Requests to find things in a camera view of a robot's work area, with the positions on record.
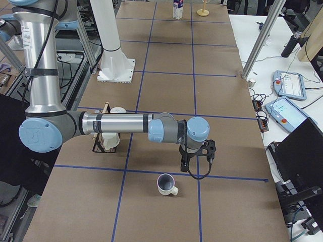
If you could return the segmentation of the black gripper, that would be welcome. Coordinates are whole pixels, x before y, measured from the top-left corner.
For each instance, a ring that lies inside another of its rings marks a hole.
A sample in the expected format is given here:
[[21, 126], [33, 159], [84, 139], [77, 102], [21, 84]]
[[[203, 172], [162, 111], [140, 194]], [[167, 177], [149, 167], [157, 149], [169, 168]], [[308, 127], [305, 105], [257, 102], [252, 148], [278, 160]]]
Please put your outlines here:
[[216, 143], [214, 140], [205, 140], [201, 146], [201, 156], [206, 157], [207, 161], [213, 161], [216, 150]]

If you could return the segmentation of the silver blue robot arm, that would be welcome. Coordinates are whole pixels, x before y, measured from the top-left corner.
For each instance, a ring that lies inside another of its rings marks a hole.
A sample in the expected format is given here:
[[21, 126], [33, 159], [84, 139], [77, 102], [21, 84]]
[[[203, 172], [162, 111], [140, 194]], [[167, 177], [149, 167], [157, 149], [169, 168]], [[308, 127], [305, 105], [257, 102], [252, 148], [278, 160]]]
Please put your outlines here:
[[169, 113], [99, 113], [68, 111], [61, 103], [55, 28], [77, 28], [76, 1], [12, 1], [19, 21], [30, 95], [26, 118], [19, 127], [21, 142], [30, 150], [47, 153], [73, 137], [92, 133], [146, 133], [152, 142], [179, 144], [182, 164], [194, 156], [213, 162], [215, 142], [202, 117], [176, 120]]

